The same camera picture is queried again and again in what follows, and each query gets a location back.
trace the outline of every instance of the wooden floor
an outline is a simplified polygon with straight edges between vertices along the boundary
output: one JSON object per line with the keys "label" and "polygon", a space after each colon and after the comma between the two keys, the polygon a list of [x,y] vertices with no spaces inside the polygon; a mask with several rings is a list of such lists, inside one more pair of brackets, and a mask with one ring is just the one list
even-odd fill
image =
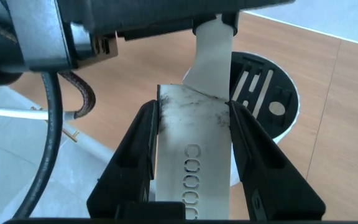
{"label": "wooden floor", "polygon": [[[234,50],[270,58],[294,79],[300,117],[279,146],[325,201],[324,219],[358,220],[358,44],[242,14]],[[194,54],[191,31],[120,41],[117,58],[78,72],[98,102],[73,125],[115,149],[139,107],[156,98],[157,84],[180,83]],[[65,109],[81,106],[80,94],[61,85]],[[11,87],[45,106],[39,75]],[[248,218],[240,184],[231,190],[231,218]]]}

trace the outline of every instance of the white wire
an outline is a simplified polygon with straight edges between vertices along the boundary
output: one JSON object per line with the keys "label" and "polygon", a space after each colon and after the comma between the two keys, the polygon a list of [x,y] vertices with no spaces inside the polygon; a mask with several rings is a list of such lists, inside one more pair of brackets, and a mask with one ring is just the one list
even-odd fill
{"label": "white wire", "polygon": [[[74,114],[75,114],[75,111],[63,112],[63,120],[64,121],[74,120]],[[12,118],[48,120],[48,111],[0,108],[0,116],[7,116],[7,117],[12,117]]]}

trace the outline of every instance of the black cable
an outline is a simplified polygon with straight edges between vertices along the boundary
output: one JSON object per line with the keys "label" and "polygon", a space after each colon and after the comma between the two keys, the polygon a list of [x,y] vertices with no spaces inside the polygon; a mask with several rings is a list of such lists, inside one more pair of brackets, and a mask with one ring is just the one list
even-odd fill
{"label": "black cable", "polygon": [[63,127],[63,103],[57,73],[42,73],[48,101],[48,134],[40,166],[30,190],[25,196],[14,218],[28,218],[44,192],[60,147]]}

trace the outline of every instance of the tiled floor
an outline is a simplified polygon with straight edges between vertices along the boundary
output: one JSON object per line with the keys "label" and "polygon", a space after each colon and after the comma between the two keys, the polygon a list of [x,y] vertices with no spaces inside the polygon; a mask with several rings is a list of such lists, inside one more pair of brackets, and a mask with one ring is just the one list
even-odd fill
{"label": "tiled floor", "polygon": [[[0,106],[27,108],[0,87]],[[47,124],[44,121],[0,117],[0,223],[10,219],[37,171]],[[106,161],[95,158],[65,135],[47,188],[33,217],[88,217],[86,199]]]}
{"label": "tiled floor", "polygon": [[358,42],[358,0],[296,0],[251,13]]}

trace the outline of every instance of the cable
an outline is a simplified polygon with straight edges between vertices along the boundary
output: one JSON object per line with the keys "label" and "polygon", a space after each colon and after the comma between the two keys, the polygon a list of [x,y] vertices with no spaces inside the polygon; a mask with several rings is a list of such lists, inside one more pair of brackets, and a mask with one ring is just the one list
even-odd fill
{"label": "cable", "polygon": [[[5,28],[2,24],[0,24],[0,35],[17,43],[17,38],[14,33]],[[94,91],[78,75],[73,72],[62,72],[60,75],[68,80],[81,92],[84,103],[78,111],[63,113],[62,93],[60,90],[57,73],[42,73],[42,80],[44,81],[48,101],[48,113],[46,116],[48,120],[47,140],[45,143],[44,154],[42,156],[38,171],[34,177],[33,183],[31,184],[27,195],[23,199],[22,204],[14,214],[14,218],[29,217],[48,184],[60,147],[60,139],[62,137],[63,129],[62,115],[70,115],[70,119],[80,118],[88,114],[94,108],[96,103]],[[30,118],[32,116],[34,119],[35,117],[40,116],[45,119],[44,111],[31,111],[30,113],[30,111],[13,109],[3,110],[3,108],[0,108],[0,115],[7,112],[9,112],[11,115],[16,114],[16,116],[18,116],[18,114],[26,114],[26,118]]]}
{"label": "cable", "polygon": [[82,95],[83,105],[78,111],[74,112],[74,119],[82,118],[91,112],[96,104],[96,95],[92,88],[74,72],[59,72],[59,75],[75,86]]}
{"label": "cable", "polygon": [[[63,120],[72,121],[84,117],[96,104],[94,91],[82,78],[73,72],[60,72],[59,74],[74,85],[81,92],[83,98],[83,106],[77,111],[64,111]],[[0,116],[48,120],[48,111],[0,108]]]}
{"label": "cable", "polygon": [[[0,24],[0,35],[17,43],[14,33],[2,24]],[[83,106],[77,111],[64,111],[63,119],[65,121],[71,121],[77,118],[82,118],[91,112],[96,104],[96,96],[92,88],[74,72],[60,72],[59,75],[75,86],[80,91],[83,98]],[[0,108],[0,116],[48,120],[47,111],[21,110],[15,108]]]}
{"label": "cable", "polygon": [[14,218],[27,218],[31,215],[48,184],[60,147],[63,126],[63,103],[59,80],[56,73],[42,73],[42,80],[44,81],[47,93],[49,113],[47,141],[34,181],[19,209],[17,209]]}

